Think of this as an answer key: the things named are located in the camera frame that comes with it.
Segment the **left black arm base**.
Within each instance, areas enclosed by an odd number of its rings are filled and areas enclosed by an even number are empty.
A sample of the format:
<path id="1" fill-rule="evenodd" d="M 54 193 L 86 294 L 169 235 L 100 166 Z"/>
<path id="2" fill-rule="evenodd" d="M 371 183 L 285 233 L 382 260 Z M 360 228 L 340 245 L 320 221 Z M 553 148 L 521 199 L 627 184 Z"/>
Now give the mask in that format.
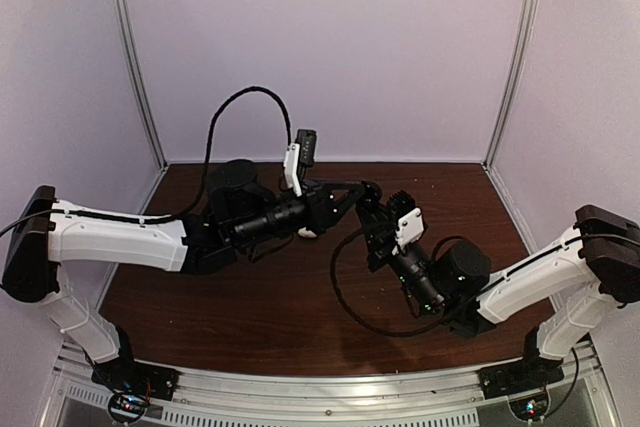
<path id="1" fill-rule="evenodd" d="M 142 419 L 152 399 L 171 401 L 179 373 L 174 368 L 152 365 L 134 359 L 129 336 L 116 327 L 120 348 L 115 359 L 97 363 L 87 353 L 91 380 L 105 386 L 111 396 L 107 413 L 117 424 L 129 426 Z"/>

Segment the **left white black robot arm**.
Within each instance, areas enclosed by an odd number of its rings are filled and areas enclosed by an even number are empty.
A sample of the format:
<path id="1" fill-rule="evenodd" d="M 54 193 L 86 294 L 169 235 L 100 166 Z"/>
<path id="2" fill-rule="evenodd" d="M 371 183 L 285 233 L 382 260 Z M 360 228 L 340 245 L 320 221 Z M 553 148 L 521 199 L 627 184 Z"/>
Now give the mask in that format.
<path id="1" fill-rule="evenodd" d="M 12 298 L 41 305 L 61 331 L 123 391 L 137 389 L 144 371 L 131 359 L 125 333 L 73 291 L 58 268 L 65 261 L 102 261 L 166 272 L 210 274 L 258 244 L 300 229 L 315 235 L 336 225 L 365 193 L 361 182 L 299 180 L 285 170 L 277 194 L 259 182 L 255 164 L 229 161 L 205 178 L 208 203 L 199 215 L 126 216 L 80 208 L 55 197 L 51 186 L 33 194 L 11 242 L 1 285 Z"/>

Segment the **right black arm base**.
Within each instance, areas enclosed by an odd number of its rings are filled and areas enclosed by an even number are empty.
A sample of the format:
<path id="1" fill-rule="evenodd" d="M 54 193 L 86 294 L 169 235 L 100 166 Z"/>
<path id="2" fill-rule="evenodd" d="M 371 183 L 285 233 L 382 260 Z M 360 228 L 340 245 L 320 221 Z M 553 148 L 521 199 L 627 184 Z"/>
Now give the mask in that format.
<path id="1" fill-rule="evenodd" d="M 576 387 L 580 360 L 576 349 L 570 352 L 575 363 L 574 375 L 568 390 L 557 402 L 551 401 L 549 385 L 562 381 L 563 361 L 541 357 L 537 348 L 538 327 L 525 337 L 523 357 L 508 363 L 481 368 L 479 384 L 486 400 L 507 396 L 511 413 L 520 421 L 543 423 L 561 410 Z"/>

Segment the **white earbud charging case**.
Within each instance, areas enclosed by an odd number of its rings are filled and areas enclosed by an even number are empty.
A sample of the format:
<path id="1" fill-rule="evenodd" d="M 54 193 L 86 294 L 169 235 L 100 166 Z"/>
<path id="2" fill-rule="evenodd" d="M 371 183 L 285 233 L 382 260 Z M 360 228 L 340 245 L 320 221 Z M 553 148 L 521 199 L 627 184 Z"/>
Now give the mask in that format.
<path id="1" fill-rule="evenodd" d="M 298 235 L 301 238 L 306 238 L 306 239 L 314 239 L 314 238 L 317 237 L 317 235 L 314 232 L 312 232 L 312 231 L 310 231 L 310 230 L 308 230 L 306 228 L 299 229 L 298 230 Z"/>

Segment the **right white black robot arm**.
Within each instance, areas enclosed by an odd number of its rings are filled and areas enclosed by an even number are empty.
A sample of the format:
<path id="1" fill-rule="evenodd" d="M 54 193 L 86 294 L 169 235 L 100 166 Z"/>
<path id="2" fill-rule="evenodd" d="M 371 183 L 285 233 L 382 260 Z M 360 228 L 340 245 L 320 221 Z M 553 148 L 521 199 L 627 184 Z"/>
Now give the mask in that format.
<path id="1" fill-rule="evenodd" d="M 474 337 L 559 291 L 574 294 L 561 310 L 529 335 L 525 357 L 513 366 L 519 387 L 535 387 L 551 362 L 569 350 L 614 310 L 639 300 L 639 225 L 594 205 L 576 212 L 576 222 L 546 248 L 494 272 L 490 259 L 466 238 L 442 255 L 427 254 L 419 240 L 425 224 L 412 198 L 356 207 L 366 229 L 368 264 L 389 266 L 423 313 L 463 337 Z"/>

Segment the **black round earbud case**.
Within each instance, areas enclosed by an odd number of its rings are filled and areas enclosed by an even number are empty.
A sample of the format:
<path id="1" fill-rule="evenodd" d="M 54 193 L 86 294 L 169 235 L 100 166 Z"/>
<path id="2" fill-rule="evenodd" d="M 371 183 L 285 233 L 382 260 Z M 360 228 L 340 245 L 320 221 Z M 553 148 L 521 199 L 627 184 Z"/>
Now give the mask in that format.
<path id="1" fill-rule="evenodd" d="M 371 181 L 362 181 L 362 186 L 364 188 L 364 193 L 360 199 L 360 203 L 367 208 L 374 208 L 380 203 L 382 198 L 381 187 L 377 183 Z"/>

